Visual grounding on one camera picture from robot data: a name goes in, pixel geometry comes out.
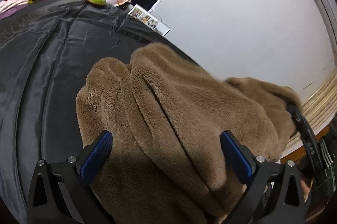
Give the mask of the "cream curtain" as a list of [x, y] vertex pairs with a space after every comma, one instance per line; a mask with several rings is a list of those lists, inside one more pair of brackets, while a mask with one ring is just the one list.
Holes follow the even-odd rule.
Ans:
[[336, 72], [311, 95], [303, 104], [304, 117], [317, 135], [336, 114]]

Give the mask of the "black satin sheet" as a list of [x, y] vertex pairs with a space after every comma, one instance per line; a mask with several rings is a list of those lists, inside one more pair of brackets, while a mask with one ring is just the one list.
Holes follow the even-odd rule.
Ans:
[[76, 97], [93, 65], [167, 39], [126, 11], [86, 0], [41, 0], [1, 20], [1, 199], [19, 223], [37, 162], [83, 149]]

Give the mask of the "photo collage frame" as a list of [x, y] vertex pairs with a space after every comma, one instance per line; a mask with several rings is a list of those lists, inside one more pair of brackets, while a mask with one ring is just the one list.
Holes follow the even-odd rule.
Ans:
[[141, 8], [139, 5], [133, 6], [128, 12], [128, 15], [142, 22], [148, 28], [158, 33], [162, 37], [164, 37], [170, 31], [170, 28], [166, 24], [164, 24], [160, 19], [156, 18], [148, 11], [144, 10], [144, 8]]

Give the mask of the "brown fleece sweater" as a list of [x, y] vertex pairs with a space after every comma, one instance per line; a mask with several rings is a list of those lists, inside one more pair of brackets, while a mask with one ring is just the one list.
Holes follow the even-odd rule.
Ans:
[[278, 161], [295, 133], [299, 95], [253, 78], [217, 80], [152, 43], [130, 64], [104, 58], [76, 98], [83, 145], [112, 133], [92, 190], [117, 223], [221, 223], [245, 187], [226, 166], [220, 134]]

